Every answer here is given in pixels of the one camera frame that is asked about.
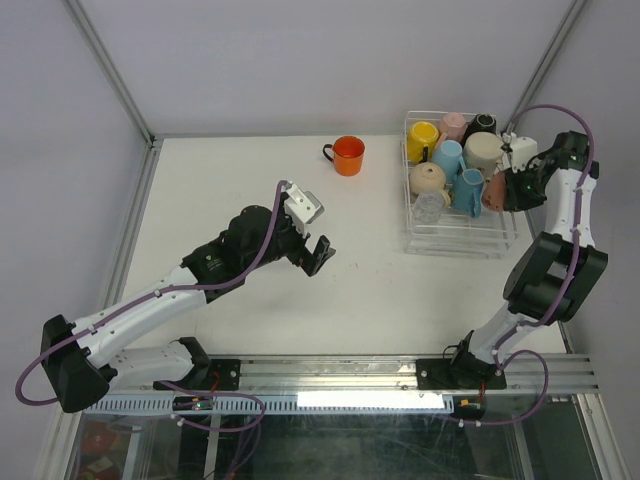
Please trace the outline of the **pink patterned mug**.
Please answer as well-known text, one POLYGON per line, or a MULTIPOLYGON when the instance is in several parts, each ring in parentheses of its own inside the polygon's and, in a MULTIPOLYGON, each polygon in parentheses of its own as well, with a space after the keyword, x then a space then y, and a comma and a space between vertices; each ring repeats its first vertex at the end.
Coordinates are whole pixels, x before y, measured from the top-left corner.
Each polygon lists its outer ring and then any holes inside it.
POLYGON ((491 211, 502 212, 505 210, 507 196, 506 177, 504 171, 495 173, 482 195, 483 206, 491 211))

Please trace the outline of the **green inside mug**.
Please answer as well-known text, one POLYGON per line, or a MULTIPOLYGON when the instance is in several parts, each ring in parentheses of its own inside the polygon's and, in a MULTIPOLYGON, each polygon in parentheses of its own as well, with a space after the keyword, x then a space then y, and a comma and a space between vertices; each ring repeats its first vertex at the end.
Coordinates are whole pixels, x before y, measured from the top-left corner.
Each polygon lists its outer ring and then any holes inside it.
POLYGON ((503 141, 490 132, 476 132, 468 137, 463 157, 468 168, 478 169, 485 177, 491 176, 502 159, 503 141))

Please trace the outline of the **blue mug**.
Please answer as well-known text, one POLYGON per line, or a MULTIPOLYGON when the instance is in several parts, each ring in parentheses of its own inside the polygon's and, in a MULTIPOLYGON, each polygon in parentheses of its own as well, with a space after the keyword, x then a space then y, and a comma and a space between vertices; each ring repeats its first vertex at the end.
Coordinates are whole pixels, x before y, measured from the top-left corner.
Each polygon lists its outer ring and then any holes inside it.
POLYGON ((451 187, 451 207, 464 212, 471 218, 478 218, 482 213, 481 196, 484 188, 484 177, 478 169, 465 169, 453 180, 451 187))

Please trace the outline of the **black mug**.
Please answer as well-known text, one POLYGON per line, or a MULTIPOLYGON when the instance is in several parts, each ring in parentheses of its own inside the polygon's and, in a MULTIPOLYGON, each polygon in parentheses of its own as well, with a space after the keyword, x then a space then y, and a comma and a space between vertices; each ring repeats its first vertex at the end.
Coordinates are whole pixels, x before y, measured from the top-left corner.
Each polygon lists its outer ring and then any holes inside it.
POLYGON ((462 137, 461 145, 465 146, 469 137, 475 133, 496 134, 497 120, 491 114, 477 114, 468 124, 462 137))

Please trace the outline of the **white light-blue mug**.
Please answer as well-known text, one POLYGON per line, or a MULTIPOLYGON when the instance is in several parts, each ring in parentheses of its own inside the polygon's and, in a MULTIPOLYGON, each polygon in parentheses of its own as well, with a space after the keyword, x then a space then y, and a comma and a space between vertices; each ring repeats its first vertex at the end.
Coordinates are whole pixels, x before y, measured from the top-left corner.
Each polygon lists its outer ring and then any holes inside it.
POLYGON ((454 140, 442 142, 435 149, 431 162, 444 172, 447 184, 451 184, 456 176, 466 169, 462 146, 454 140))

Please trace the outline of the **clear plastic cup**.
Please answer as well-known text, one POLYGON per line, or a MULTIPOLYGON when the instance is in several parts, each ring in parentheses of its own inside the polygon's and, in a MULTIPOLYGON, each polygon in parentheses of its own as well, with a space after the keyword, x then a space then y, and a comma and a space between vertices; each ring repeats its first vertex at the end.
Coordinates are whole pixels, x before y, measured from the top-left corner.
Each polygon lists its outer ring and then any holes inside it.
POLYGON ((421 192, 411 207, 411 216, 416 223, 435 224, 449 206, 449 197, 444 190, 421 192))

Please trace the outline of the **beige mug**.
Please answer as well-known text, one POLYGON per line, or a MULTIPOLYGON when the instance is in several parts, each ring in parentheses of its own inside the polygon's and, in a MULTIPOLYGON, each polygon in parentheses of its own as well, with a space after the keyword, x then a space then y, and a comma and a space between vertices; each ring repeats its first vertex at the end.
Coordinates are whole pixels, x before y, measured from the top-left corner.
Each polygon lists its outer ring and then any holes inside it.
POLYGON ((449 207, 450 196, 446 190, 446 175, 441 167, 432 162, 417 164, 409 173, 409 188, 414 196, 419 196, 425 191, 436 191, 449 207))

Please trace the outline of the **orange mug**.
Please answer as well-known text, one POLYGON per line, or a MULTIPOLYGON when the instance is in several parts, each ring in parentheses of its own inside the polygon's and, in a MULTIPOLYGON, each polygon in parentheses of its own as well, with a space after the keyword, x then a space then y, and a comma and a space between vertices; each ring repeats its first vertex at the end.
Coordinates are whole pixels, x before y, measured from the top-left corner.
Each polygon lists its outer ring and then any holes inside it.
POLYGON ((355 176, 362 168, 365 144, 358 137, 343 136, 333 144, 325 144, 322 153, 338 174, 355 176))

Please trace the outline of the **yellow mug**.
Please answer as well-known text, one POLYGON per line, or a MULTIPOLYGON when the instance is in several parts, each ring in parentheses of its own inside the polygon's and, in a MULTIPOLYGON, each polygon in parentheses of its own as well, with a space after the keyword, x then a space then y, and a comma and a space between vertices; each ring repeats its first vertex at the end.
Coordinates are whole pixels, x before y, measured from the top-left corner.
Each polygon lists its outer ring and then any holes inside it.
POLYGON ((424 149, 428 149, 431 154, 438 142, 440 132, 431 122, 418 121, 408 130, 406 149, 407 158, 413 163, 420 163, 423 160, 424 149))

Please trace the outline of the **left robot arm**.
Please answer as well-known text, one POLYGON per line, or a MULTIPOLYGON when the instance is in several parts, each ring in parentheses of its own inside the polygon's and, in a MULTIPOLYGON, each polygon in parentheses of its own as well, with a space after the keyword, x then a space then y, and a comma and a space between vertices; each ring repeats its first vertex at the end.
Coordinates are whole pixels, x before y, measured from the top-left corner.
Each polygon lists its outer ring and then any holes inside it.
POLYGON ((169 274, 110 309, 73 322, 58 314, 43 326, 41 365, 66 413, 81 411, 109 391, 162 380, 198 388, 209 377, 209 360, 193 337, 166 346, 131 348, 131 343, 191 309, 239 288, 251 265, 282 258, 314 276, 335 251, 325 236, 314 250, 305 246, 308 226, 323 205, 287 198, 276 211, 251 205, 214 240, 184 257, 169 274))

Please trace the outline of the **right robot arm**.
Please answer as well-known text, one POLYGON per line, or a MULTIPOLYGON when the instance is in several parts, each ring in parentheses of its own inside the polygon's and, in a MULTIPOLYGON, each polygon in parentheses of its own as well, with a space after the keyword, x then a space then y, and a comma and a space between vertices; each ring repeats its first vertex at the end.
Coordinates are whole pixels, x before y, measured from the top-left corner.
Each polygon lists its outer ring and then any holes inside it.
POLYGON ((518 212, 546 206, 548 219, 511 271, 504 306, 462 339, 446 362, 448 385, 491 385, 506 367, 508 352, 526 336, 577 313, 608 264, 590 228, 598 176, 588 136, 575 131, 558 134, 523 166, 493 175, 482 197, 486 207, 518 212))

